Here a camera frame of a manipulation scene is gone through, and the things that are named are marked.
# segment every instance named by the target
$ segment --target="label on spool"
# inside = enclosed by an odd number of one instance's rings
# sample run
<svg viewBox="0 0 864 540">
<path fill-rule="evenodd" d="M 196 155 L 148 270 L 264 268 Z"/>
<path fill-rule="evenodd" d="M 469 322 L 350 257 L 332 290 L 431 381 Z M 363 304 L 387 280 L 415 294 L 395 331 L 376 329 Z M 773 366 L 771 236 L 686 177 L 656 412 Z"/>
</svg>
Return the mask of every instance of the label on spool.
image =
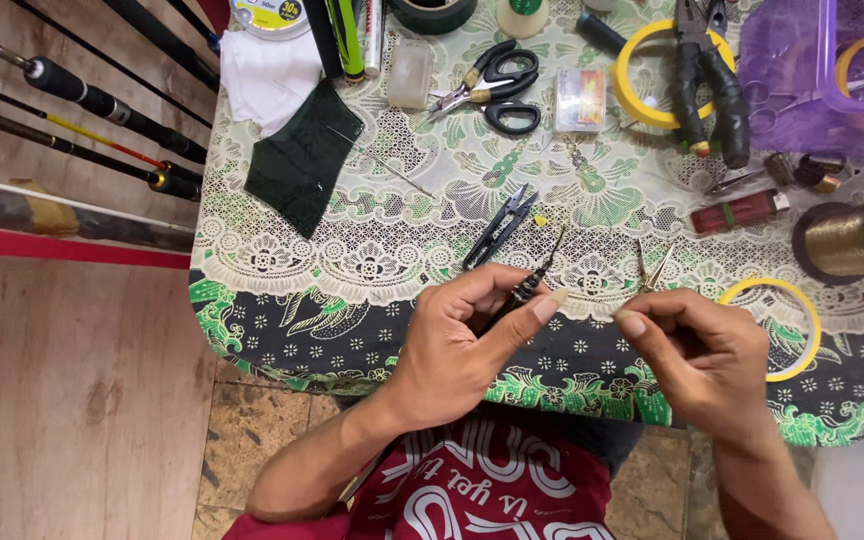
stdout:
<svg viewBox="0 0 864 540">
<path fill-rule="evenodd" d="M 282 41 L 309 29 L 302 0 L 229 0 L 235 19 L 262 40 Z"/>
</svg>

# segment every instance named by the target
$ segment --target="lace tablecloth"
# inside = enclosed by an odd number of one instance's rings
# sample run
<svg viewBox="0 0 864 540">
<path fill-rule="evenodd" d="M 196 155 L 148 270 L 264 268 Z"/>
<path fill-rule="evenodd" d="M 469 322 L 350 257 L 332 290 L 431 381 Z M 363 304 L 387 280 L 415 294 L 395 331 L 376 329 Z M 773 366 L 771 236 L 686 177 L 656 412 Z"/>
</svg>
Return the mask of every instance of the lace tablecloth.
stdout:
<svg viewBox="0 0 864 540">
<path fill-rule="evenodd" d="M 620 2 L 606 22 L 624 36 L 671 19 L 672 1 Z M 729 4 L 728 41 L 758 2 Z M 580 3 L 552 0 L 549 22 L 521 46 L 538 55 L 538 81 L 522 100 L 543 111 L 539 128 L 511 138 L 466 106 L 436 123 L 424 111 L 390 108 L 384 74 L 337 82 L 365 123 L 358 142 L 435 193 L 430 200 L 361 153 L 350 153 L 311 240 L 243 190 L 258 126 L 233 122 L 223 90 L 209 145 L 190 294 L 198 320 L 220 354 L 300 390 L 364 394 L 388 377 L 419 292 L 446 282 L 505 199 L 523 184 L 538 190 L 538 228 L 524 223 L 494 258 L 541 264 L 558 230 L 568 231 L 546 280 L 569 288 L 561 313 L 499 374 L 486 399 L 548 411 L 642 418 L 670 425 L 654 375 L 629 349 L 610 314 L 639 290 L 637 240 L 650 267 L 677 243 L 660 289 L 690 288 L 715 298 L 739 280 L 772 276 L 800 287 L 822 315 L 822 350 L 809 371 L 769 385 L 769 404 L 786 438 L 843 445 L 864 437 L 864 278 L 823 286 L 792 257 L 797 217 L 828 200 L 864 203 L 864 162 L 834 197 L 792 190 L 793 208 L 768 223 L 698 238 L 689 213 L 721 175 L 720 159 L 683 155 L 666 132 L 635 125 L 609 89 L 607 129 L 551 133 L 559 67 L 607 69 L 611 59 L 574 30 Z M 433 89 L 451 89 L 478 56 L 505 37 L 496 2 L 480 0 L 460 30 L 419 36 L 388 19 L 388 46 L 425 39 L 434 54 Z M 640 96 L 665 97 L 668 47 L 649 47 L 630 68 Z M 739 297 L 773 339 L 770 363 L 782 368 L 803 348 L 804 315 L 768 289 Z"/>
</svg>

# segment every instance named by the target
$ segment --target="tablecloth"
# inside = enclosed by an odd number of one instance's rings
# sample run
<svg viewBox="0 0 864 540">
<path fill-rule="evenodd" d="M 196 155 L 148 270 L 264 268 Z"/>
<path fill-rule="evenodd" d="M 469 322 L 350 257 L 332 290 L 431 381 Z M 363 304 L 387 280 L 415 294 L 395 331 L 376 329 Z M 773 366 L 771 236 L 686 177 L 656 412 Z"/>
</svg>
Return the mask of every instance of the tablecloth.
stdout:
<svg viewBox="0 0 864 540">
<path fill-rule="evenodd" d="M 729 4 L 729 43 L 758 2 Z M 620 34 L 670 19 L 674 2 L 621 2 L 606 22 Z M 398 38 L 426 39 L 434 54 L 433 88 L 453 88 L 486 48 L 505 37 L 495 0 L 480 0 L 462 29 L 417 36 L 389 18 L 384 70 Z M 677 244 L 659 289 L 690 288 L 715 298 L 752 275 L 798 285 L 822 314 L 827 334 L 810 369 L 770 383 L 769 406 L 785 438 L 799 445 L 845 445 L 864 438 L 864 278 L 850 286 L 814 281 L 795 264 L 789 236 L 795 219 L 829 200 L 794 190 L 793 209 L 764 225 L 699 238 L 691 210 L 721 174 L 721 159 L 683 155 L 667 133 L 619 129 L 625 117 L 609 93 L 606 125 L 594 134 L 552 136 L 551 77 L 557 67 L 602 68 L 611 59 L 574 31 L 580 5 L 552 0 L 543 31 L 522 40 L 539 57 L 536 84 L 523 101 L 543 110 L 539 129 L 510 138 L 491 130 L 473 107 L 438 123 L 411 109 L 390 108 L 384 74 L 336 87 L 363 118 L 359 142 L 437 194 L 432 200 L 360 153 L 346 160 L 328 210 L 309 240 L 242 189 L 258 126 L 234 123 L 220 93 L 209 145 L 190 297 L 213 347 L 240 367 L 304 391 L 361 395 L 392 370 L 419 292 L 460 272 L 466 251 L 489 219 L 523 184 L 538 190 L 534 213 L 549 226 L 523 225 L 496 260 L 536 267 L 560 226 L 567 226 L 547 281 L 569 287 L 567 303 L 516 353 L 486 399 L 612 418 L 674 425 L 676 419 L 639 355 L 622 340 L 610 314 L 639 289 L 637 240 L 654 266 Z M 664 97 L 657 84 L 668 47 L 632 62 L 640 96 Z M 864 202 L 864 162 L 834 195 Z M 753 289 L 737 300 L 772 339 L 770 367 L 798 357 L 806 339 L 793 300 Z"/>
</svg>

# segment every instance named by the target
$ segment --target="red t-shirt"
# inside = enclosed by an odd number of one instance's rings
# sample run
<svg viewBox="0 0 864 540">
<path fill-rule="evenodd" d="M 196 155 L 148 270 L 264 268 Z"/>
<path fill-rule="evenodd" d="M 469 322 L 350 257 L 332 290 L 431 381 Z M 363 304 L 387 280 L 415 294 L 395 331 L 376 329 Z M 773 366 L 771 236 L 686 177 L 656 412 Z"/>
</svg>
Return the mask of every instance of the red t-shirt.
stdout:
<svg viewBox="0 0 864 540">
<path fill-rule="evenodd" d="M 609 470 L 588 450 L 540 423 L 473 413 L 403 435 L 347 512 L 287 523 L 243 514 L 222 540 L 614 540 L 610 497 Z"/>
</svg>

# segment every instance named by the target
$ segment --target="white cloth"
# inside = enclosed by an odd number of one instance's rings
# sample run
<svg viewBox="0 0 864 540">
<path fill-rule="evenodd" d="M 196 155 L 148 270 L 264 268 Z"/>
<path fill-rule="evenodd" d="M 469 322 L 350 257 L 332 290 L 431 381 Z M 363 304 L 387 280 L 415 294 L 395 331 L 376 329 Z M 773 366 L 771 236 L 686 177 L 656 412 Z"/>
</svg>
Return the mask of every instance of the white cloth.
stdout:
<svg viewBox="0 0 864 540">
<path fill-rule="evenodd" d="M 252 120 L 262 127 L 262 137 L 282 129 L 321 74 L 311 31 L 285 41 L 266 41 L 246 31 L 222 35 L 222 86 L 232 120 Z"/>
</svg>

